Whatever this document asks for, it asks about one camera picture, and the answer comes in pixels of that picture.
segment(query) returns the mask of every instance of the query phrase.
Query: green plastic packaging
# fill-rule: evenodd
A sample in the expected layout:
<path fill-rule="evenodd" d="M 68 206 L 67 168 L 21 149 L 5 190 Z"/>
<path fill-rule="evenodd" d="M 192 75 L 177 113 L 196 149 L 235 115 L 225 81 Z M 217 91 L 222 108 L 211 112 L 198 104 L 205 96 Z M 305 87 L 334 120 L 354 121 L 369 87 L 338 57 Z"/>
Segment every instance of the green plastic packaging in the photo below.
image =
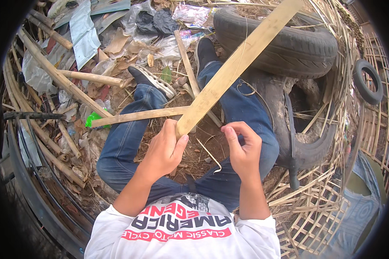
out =
<path fill-rule="evenodd" d="M 85 127 L 89 127 L 91 128 L 91 125 L 92 125 L 92 121 L 93 120 L 98 120 L 100 119 L 101 116 L 99 116 L 95 111 L 93 111 L 87 118 L 87 122 L 85 123 Z M 111 125 L 104 125 L 104 126 L 99 126 L 99 127 L 95 127 L 95 128 L 110 128 Z"/>

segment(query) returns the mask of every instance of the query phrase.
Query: black shoe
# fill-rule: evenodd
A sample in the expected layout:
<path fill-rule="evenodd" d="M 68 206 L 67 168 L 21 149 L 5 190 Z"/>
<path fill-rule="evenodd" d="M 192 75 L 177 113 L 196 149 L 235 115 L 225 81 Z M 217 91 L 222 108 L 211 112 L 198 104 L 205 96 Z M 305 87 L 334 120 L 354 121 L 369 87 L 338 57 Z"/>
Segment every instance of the black shoe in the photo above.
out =
<path fill-rule="evenodd" d="M 176 91 L 168 83 L 153 75 L 150 71 L 144 67 L 131 64 L 128 67 L 128 71 L 134 77 L 137 85 L 146 84 L 157 88 L 166 98 L 173 98 L 176 95 Z"/>
<path fill-rule="evenodd" d="M 194 59 L 196 60 L 197 64 L 196 78 L 200 71 L 204 69 L 204 66 L 206 66 L 206 64 L 208 64 L 210 61 L 219 61 L 219 58 L 215 52 L 215 47 L 209 38 L 201 38 L 197 42 Z"/>

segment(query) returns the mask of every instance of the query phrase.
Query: leg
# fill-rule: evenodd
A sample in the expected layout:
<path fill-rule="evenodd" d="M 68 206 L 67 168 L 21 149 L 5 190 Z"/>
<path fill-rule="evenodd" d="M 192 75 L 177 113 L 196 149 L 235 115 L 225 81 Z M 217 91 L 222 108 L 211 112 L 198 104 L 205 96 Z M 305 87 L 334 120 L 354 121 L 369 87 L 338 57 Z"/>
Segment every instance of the leg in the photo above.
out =
<path fill-rule="evenodd" d="M 214 74 L 222 66 L 219 61 L 210 62 L 198 76 L 199 87 L 203 88 Z M 228 122 L 246 122 L 261 138 L 262 148 L 259 161 L 259 172 L 261 180 L 269 173 L 278 157 L 279 147 L 270 119 L 255 95 L 244 96 L 252 90 L 245 83 L 240 84 L 239 78 L 220 98 L 220 104 Z M 208 196 L 219 201 L 231 211 L 239 205 L 239 189 L 241 179 L 234 172 L 230 159 L 222 163 L 222 171 L 213 173 L 218 167 L 208 171 L 202 178 L 196 181 L 196 189 L 199 194 Z"/>
<path fill-rule="evenodd" d="M 145 84 L 137 85 L 134 100 L 121 111 L 121 114 L 161 109 L 162 104 L 167 102 L 159 90 Z M 117 192 L 122 191 L 137 169 L 138 164 L 133 160 L 148 122 L 149 119 L 117 123 L 109 132 L 97 162 L 97 171 L 101 179 Z M 179 192 L 182 192 L 181 184 L 162 177 L 151 187 L 147 202 Z"/>

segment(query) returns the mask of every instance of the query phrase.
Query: black tire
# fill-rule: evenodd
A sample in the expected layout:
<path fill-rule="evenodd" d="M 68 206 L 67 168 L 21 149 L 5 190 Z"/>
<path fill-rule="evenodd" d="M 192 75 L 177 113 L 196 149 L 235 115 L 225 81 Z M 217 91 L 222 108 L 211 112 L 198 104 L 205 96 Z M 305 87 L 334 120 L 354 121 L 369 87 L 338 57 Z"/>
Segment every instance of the black tire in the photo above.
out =
<path fill-rule="evenodd" d="M 309 24 L 319 24 L 302 14 L 297 17 Z M 232 7 L 219 9 L 213 18 L 217 39 L 228 53 L 232 53 L 246 33 L 250 34 L 260 23 L 239 16 Z M 310 32 L 284 27 L 252 65 L 277 75 L 311 79 L 327 74 L 336 55 L 336 38 L 327 29 L 316 26 L 314 32 Z"/>
<path fill-rule="evenodd" d="M 259 101 L 261 101 L 269 117 L 273 118 L 275 138 L 280 147 L 280 154 L 276 163 L 278 166 L 289 169 L 291 188 L 298 188 L 297 171 L 312 168 L 326 156 L 336 133 L 336 125 L 327 124 L 322 136 L 313 143 L 302 143 L 294 138 L 294 144 L 292 144 L 291 132 L 285 122 L 284 90 L 282 85 L 277 83 L 284 82 L 285 77 L 271 75 L 257 69 L 250 69 L 246 77 L 248 82 L 265 99 L 266 104 L 260 98 Z"/>
<path fill-rule="evenodd" d="M 375 92 L 370 90 L 366 85 L 362 71 L 368 73 L 368 75 L 372 78 L 373 84 L 376 87 Z M 377 105 L 383 99 L 386 99 L 386 96 L 383 94 L 382 80 L 380 79 L 376 69 L 368 61 L 364 59 L 359 59 L 356 61 L 356 64 L 353 68 L 353 82 L 360 95 L 367 103 L 371 105 Z"/>

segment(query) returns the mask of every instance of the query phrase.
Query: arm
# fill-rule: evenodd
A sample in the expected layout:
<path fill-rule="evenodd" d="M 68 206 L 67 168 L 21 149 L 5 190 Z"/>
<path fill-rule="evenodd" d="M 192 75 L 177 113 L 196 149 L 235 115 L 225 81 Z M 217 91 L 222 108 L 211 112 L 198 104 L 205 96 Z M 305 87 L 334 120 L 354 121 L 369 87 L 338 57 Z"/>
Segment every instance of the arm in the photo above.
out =
<path fill-rule="evenodd" d="M 233 170 L 241 179 L 239 217 L 242 220 L 263 220 L 271 215 L 259 175 L 262 139 L 245 123 L 232 122 L 221 128 L 228 140 Z M 245 144 L 240 145 L 238 135 Z"/>
<path fill-rule="evenodd" d="M 182 160 L 188 135 L 176 141 L 177 121 L 167 119 L 161 131 L 152 138 L 150 147 L 131 180 L 114 201 L 114 208 L 121 214 L 135 217 L 145 207 L 152 184 L 170 173 Z"/>

